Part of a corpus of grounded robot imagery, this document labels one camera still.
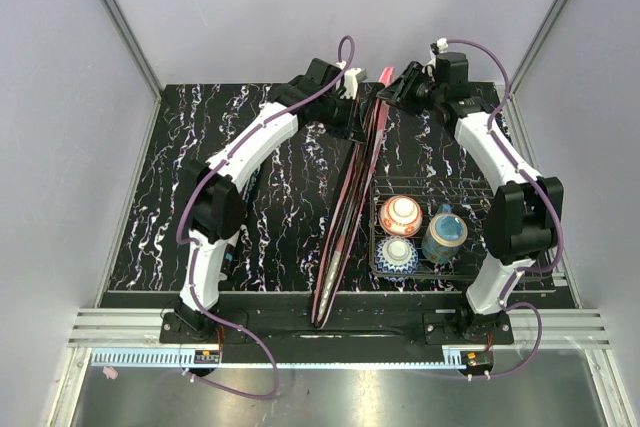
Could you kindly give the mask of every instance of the wire dish rack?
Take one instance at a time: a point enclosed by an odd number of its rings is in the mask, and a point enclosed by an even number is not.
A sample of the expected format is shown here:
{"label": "wire dish rack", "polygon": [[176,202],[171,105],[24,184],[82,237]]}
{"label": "wire dish rack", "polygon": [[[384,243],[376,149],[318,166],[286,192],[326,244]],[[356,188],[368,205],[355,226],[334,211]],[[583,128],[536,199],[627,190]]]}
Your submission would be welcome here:
{"label": "wire dish rack", "polygon": [[[487,217],[493,192],[485,179],[459,179],[441,177],[376,177],[371,183],[369,262],[376,277],[388,278],[389,272],[377,269],[375,246],[388,234],[380,226],[380,207],[395,195],[406,195],[414,199],[422,209],[422,226],[413,236],[408,237],[418,250],[420,266],[411,274],[394,272],[396,281],[404,279],[440,280],[471,283],[476,279],[486,256],[482,222]],[[433,264],[428,261],[420,245],[427,231],[429,221],[436,215],[438,207],[451,204],[453,213],[467,224],[468,237],[458,254],[447,264]]]}

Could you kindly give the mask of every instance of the white wall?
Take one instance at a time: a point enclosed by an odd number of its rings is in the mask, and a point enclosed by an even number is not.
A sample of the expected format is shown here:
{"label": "white wall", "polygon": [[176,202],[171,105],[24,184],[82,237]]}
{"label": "white wall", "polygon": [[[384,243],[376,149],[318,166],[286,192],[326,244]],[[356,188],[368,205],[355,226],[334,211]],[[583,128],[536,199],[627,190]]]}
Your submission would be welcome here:
{"label": "white wall", "polygon": [[[344,34],[358,66],[428,59],[439,37],[495,49],[517,67],[552,0],[118,0],[162,82],[285,81],[313,57],[333,60]],[[473,53],[472,75],[498,79]]]}
{"label": "white wall", "polygon": [[579,292],[602,310],[640,416],[640,3],[571,0],[517,96],[542,170],[565,185]]}
{"label": "white wall", "polygon": [[99,0],[0,0],[0,425],[40,425],[153,110]]}

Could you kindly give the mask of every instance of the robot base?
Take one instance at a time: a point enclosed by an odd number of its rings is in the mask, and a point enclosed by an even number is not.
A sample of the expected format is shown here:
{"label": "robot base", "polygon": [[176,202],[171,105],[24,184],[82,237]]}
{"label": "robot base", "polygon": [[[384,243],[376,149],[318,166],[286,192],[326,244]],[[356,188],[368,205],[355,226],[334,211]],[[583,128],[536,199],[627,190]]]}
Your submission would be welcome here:
{"label": "robot base", "polygon": [[[225,319],[236,324],[247,324],[246,312],[225,314]],[[216,323],[200,312],[195,312],[182,302],[174,311],[168,311],[162,317],[160,328],[161,344],[210,344],[217,342]],[[245,334],[235,329],[226,329],[225,344],[245,342]]]}
{"label": "robot base", "polygon": [[506,312],[478,315],[469,307],[466,296],[463,299],[455,313],[423,315],[427,344],[488,344],[489,334],[494,345],[513,344],[511,322]]}

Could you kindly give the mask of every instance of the marble table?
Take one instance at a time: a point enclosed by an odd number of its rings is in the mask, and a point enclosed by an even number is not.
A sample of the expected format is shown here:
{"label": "marble table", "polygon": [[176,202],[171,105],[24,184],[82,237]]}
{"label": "marble table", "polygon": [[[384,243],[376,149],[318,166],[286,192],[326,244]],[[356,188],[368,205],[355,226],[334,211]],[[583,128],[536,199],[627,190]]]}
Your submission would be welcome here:
{"label": "marble table", "polygon": [[[257,115],[270,88],[269,84],[166,88],[108,291],[180,290],[188,257],[188,247],[175,242],[188,195],[181,182],[184,167],[191,158],[205,160],[239,134]],[[473,90],[497,104],[491,83],[474,83]],[[457,179],[482,179],[475,162],[429,114],[412,118],[392,108],[387,128],[378,175],[445,179],[443,186],[455,185]],[[348,142],[314,124],[267,158],[250,195],[241,243],[223,290],[308,292],[314,288],[332,195],[348,147]],[[365,206],[341,290],[457,288],[434,280],[391,283],[376,278],[369,264],[369,217]],[[484,257],[481,230],[470,237],[460,258],[449,266],[451,272],[477,273]]]}

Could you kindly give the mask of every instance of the black mounting plate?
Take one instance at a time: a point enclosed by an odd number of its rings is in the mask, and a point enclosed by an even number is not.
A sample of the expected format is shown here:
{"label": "black mounting plate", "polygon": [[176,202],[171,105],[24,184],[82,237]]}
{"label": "black mounting plate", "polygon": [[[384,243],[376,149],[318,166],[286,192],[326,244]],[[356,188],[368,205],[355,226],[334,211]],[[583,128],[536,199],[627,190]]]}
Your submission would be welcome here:
{"label": "black mounting plate", "polygon": [[[247,325],[248,314],[243,311],[225,312],[224,319],[234,324]],[[201,329],[196,330],[181,319],[175,311],[167,312],[162,317],[161,344],[206,344],[211,342],[217,342],[215,322],[205,318]],[[225,345],[244,342],[246,342],[244,333],[225,327]]]}
{"label": "black mounting plate", "polygon": [[[454,313],[426,313],[422,316],[424,335],[429,345],[486,345],[487,334],[460,336],[455,330]],[[500,325],[491,330],[493,345],[512,345],[513,332],[509,316],[500,317]]]}

